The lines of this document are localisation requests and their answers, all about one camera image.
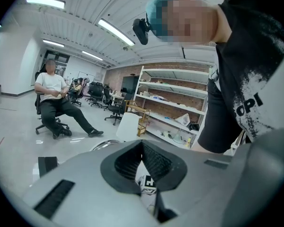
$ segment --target ceiling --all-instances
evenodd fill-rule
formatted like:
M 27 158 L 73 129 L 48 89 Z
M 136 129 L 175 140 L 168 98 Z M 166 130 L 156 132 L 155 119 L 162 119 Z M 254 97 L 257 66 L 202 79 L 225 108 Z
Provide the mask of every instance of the ceiling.
M 62 43 L 57 50 L 82 57 L 104 68 L 115 68 L 151 62 L 197 62 L 212 65 L 212 46 L 190 46 L 182 50 L 176 44 L 161 42 L 149 33 L 147 45 L 141 45 L 132 31 L 133 20 L 145 17 L 148 0 L 63 0 L 65 9 L 15 1 L 2 25 L 37 26 L 41 38 Z M 211 4 L 223 0 L 207 0 Z M 97 23 L 103 18 L 135 42 L 130 47 Z M 82 54 L 87 51 L 103 59 L 98 61 Z

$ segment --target floor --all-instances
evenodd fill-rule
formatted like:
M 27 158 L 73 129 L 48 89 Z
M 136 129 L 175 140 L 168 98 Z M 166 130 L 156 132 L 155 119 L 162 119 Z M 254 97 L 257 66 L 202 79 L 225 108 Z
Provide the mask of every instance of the floor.
M 41 124 L 34 106 L 34 92 L 20 97 L 0 96 L 0 182 L 8 191 L 21 197 L 33 183 L 33 169 L 38 157 L 57 156 L 60 162 L 89 151 L 97 143 L 106 139 L 118 139 L 115 135 L 119 121 L 113 126 L 108 110 L 90 107 L 81 99 L 81 110 L 93 127 L 104 131 L 102 137 L 88 138 L 77 122 L 66 115 L 60 117 L 72 131 L 72 137 L 54 140 L 46 128 L 36 135 L 35 127 Z M 138 139 L 161 139 L 146 133 Z

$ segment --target person wearing teal cap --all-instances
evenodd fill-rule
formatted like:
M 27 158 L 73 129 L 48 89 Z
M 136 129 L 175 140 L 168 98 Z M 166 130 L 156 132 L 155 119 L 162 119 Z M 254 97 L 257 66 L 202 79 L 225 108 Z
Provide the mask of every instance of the person wearing teal cap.
M 205 124 L 193 150 L 224 153 L 242 130 L 253 141 L 284 127 L 284 6 L 262 1 L 147 3 L 150 30 L 162 41 L 216 42 L 217 70 L 210 73 Z

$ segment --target teal cap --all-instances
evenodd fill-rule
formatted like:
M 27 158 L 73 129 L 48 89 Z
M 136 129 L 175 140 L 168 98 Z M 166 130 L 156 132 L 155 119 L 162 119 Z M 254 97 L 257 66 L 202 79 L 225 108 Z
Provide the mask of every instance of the teal cap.
M 168 1 L 170 0 L 150 0 L 146 5 L 150 29 L 155 36 L 164 41 L 170 41 L 167 25 L 162 24 L 162 8 L 167 7 Z

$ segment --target television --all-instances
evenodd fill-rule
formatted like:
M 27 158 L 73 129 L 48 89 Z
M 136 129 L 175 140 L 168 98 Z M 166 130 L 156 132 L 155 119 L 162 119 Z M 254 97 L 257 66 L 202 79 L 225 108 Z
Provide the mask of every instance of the television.
M 139 76 L 123 77 L 121 92 L 134 94 L 138 84 Z

